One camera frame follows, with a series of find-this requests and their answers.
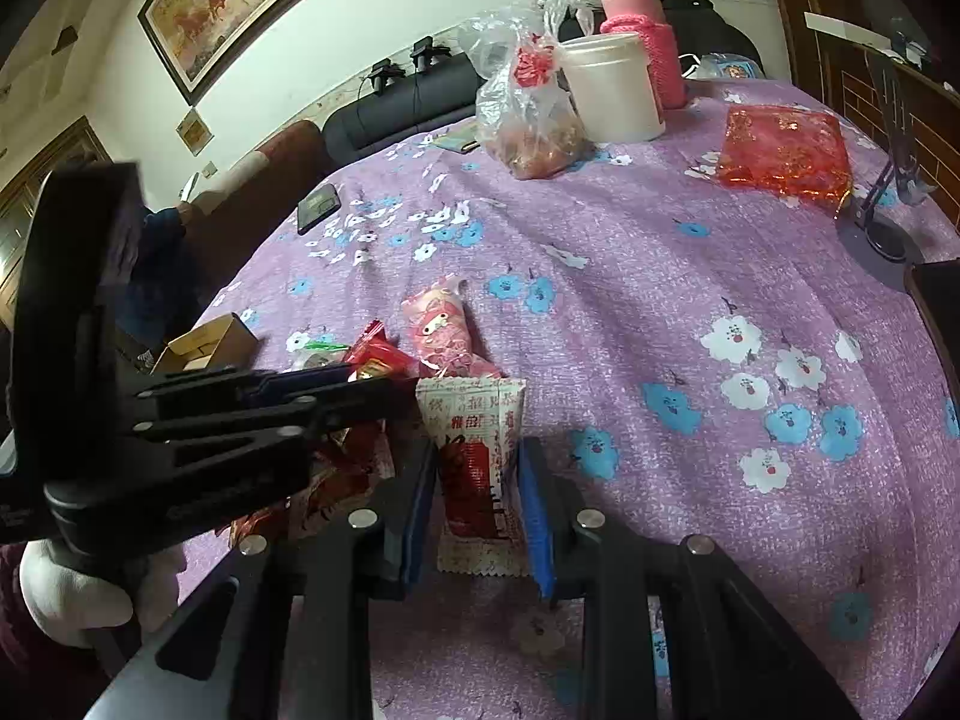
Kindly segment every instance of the ceiling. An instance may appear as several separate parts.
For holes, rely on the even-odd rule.
[[[127,2],[43,4],[0,68],[0,154],[5,148],[13,152],[17,142],[28,139],[32,124],[54,109],[85,97]]]

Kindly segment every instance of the red sequin pouch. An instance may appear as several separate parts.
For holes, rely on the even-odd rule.
[[[717,178],[733,189],[767,189],[833,212],[852,180],[840,122],[779,105],[733,105]]]

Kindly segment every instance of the purple floral tablecloth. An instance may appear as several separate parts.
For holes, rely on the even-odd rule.
[[[482,353],[529,381],[524,432],[555,469],[646,536],[713,536],[863,717],[893,718],[960,618],[944,375],[911,300],[828,214],[712,181],[730,103],[822,106],[772,81],[695,91],[664,137],[548,181],[421,135],[346,167],[339,215],[305,237],[280,225],[200,321],[240,314],[277,370],[375,317],[410,351],[400,300],[463,276]],[[842,124],[863,191],[884,154]],[[928,260],[960,256],[934,203],[883,204]],[[224,549],[189,544],[184,592]],[[530,579],[429,567],[407,603],[373,604],[373,696],[391,720],[573,717],[578,614],[541,608]]]

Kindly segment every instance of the pink thermos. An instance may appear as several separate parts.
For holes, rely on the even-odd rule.
[[[664,108],[686,105],[686,86],[680,72],[677,37],[667,23],[660,0],[603,0],[607,21],[604,34],[636,32],[650,55],[650,79]]]

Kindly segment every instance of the black smartphone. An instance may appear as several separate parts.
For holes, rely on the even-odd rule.
[[[960,260],[912,266],[904,281],[944,367],[950,396],[960,403]]]
[[[296,234],[306,235],[339,210],[340,198],[333,184],[320,184],[296,204]]]

